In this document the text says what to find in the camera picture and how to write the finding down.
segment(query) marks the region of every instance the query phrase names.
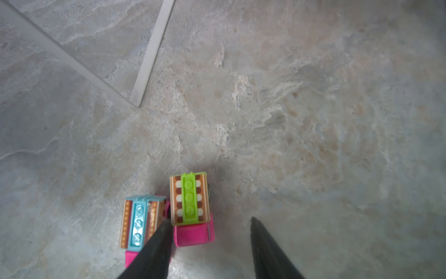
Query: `stone floor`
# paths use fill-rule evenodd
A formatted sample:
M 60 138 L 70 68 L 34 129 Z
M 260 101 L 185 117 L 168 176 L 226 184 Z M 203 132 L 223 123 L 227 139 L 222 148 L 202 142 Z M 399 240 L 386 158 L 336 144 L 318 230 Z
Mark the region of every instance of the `stone floor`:
M 126 96 L 161 0 L 11 0 Z M 216 240 L 169 278 L 254 278 L 250 218 L 308 279 L 445 278 L 441 0 L 177 0 L 138 109 L 0 19 L 0 278 L 114 278 L 122 204 L 208 173 Z

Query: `black pointed object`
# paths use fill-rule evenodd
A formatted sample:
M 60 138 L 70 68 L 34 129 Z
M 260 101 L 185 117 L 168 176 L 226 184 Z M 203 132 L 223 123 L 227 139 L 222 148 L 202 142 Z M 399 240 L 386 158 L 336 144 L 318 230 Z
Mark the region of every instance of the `black pointed object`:
M 251 219 L 251 247 L 257 279 L 304 279 L 265 226 Z
M 169 272 L 173 227 L 164 220 L 118 279 L 165 279 Z

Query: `white tape line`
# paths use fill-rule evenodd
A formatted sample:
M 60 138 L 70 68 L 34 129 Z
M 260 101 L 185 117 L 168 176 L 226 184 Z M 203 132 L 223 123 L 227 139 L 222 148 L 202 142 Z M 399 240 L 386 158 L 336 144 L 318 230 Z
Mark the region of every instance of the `white tape line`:
M 135 86 L 130 95 L 130 102 L 137 107 L 141 105 L 142 97 L 144 96 L 147 82 L 149 81 L 150 73 L 152 72 L 153 64 L 155 63 L 155 58 L 157 57 L 158 49 L 160 48 L 161 40 L 163 39 L 164 31 L 174 2 L 175 0 L 164 0 L 161 5 L 160 13 L 158 14 L 155 27 L 153 28 L 149 44 L 147 45 Z
M 6 18 L 12 24 L 20 27 L 23 32 L 27 33 L 31 38 L 39 42 L 47 51 L 54 54 L 62 62 L 68 64 L 78 73 L 83 75 L 86 79 L 91 81 L 94 85 L 107 92 L 110 95 L 112 101 L 119 102 L 129 107 L 135 107 L 116 89 L 103 81 L 102 78 L 98 77 L 90 70 L 88 70 L 76 58 L 69 55 L 58 42 L 56 42 L 37 25 L 35 25 L 31 20 L 25 17 L 19 10 L 17 10 L 6 0 L 0 0 L 0 15 Z

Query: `toy truck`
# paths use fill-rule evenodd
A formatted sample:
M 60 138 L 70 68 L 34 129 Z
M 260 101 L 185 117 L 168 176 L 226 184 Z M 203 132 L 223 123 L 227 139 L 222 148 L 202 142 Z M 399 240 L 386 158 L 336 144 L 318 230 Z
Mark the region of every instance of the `toy truck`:
M 170 215 L 177 247 L 199 245 L 215 239 L 206 173 L 170 177 Z
M 144 244 L 167 218 L 169 202 L 165 196 L 131 196 L 125 199 L 122 213 L 120 248 L 125 251 L 125 267 L 134 260 Z

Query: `marble surface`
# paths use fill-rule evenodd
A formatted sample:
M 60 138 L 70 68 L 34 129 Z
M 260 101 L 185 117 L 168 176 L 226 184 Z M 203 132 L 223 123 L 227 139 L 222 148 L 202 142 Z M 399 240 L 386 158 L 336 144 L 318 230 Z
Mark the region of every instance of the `marble surface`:
M 161 0 L 12 0 L 130 95 Z M 169 278 L 254 278 L 261 220 L 307 278 L 444 278 L 440 0 L 177 0 L 142 105 L 0 19 L 0 278 L 114 278 L 122 203 L 205 171 L 214 243 Z

